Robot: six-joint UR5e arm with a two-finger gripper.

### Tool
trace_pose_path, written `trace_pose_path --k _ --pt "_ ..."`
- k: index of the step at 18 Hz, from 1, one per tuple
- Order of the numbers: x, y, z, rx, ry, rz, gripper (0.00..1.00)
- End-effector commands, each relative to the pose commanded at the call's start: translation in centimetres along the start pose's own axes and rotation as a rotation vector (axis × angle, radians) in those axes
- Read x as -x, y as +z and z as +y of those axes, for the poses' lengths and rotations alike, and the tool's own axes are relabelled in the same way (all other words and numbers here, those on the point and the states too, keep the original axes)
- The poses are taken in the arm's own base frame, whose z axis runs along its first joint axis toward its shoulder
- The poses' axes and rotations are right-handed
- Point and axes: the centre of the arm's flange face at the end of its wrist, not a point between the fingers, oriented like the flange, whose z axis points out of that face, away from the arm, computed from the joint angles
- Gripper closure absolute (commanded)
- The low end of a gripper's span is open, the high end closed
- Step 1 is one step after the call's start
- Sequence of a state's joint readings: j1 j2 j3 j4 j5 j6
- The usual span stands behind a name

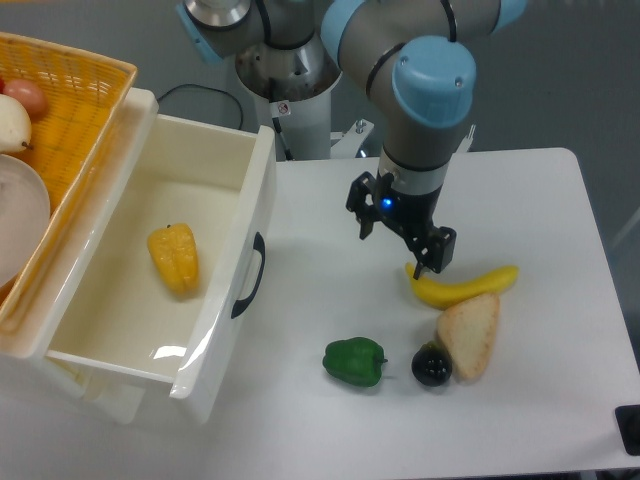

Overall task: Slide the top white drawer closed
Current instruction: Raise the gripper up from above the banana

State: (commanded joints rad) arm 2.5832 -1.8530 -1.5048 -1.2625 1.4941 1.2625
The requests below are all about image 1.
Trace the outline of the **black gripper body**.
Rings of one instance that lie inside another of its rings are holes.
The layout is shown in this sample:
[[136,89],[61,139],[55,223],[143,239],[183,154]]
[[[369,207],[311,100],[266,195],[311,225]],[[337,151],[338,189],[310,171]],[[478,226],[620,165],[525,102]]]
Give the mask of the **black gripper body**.
[[402,238],[424,239],[434,228],[433,214],[441,189],[421,195],[401,193],[392,187],[390,173],[378,173],[373,193],[375,219]]

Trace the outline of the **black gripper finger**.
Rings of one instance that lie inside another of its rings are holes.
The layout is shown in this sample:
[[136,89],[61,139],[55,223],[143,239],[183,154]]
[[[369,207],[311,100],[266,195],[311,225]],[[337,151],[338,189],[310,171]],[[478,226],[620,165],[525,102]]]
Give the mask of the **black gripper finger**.
[[445,226],[407,231],[404,241],[416,259],[412,277],[419,278],[424,270],[442,273],[453,259],[456,240],[457,232]]
[[376,179],[369,172],[359,175],[350,185],[346,209],[356,216],[359,224],[359,238],[366,239],[380,220],[374,200]]

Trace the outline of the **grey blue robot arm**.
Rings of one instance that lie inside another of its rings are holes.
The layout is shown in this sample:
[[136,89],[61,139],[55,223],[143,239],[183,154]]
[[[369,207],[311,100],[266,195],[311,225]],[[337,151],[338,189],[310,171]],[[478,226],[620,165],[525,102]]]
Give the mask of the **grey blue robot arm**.
[[176,12],[207,62],[232,59],[289,160],[331,147],[329,103],[351,79],[385,116],[378,170],[346,201],[362,236],[382,223],[418,270],[442,271],[456,233],[433,213],[471,110],[476,63],[465,42],[496,33],[523,1],[334,1],[321,18],[310,1],[182,1]]

